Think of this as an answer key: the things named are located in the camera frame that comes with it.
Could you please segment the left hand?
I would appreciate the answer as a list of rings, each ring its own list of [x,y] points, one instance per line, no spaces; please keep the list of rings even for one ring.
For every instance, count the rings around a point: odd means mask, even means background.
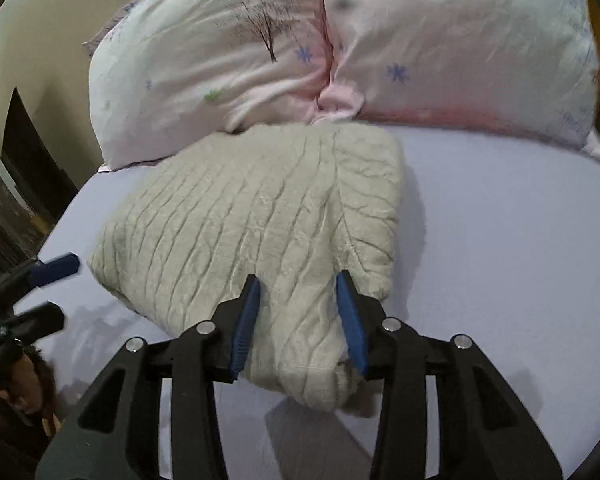
[[[55,415],[53,373],[36,351],[23,352],[7,369],[9,378],[0,388],[0,398],[17,412],[41,419],[44,434],[53,437],[58,429]]]

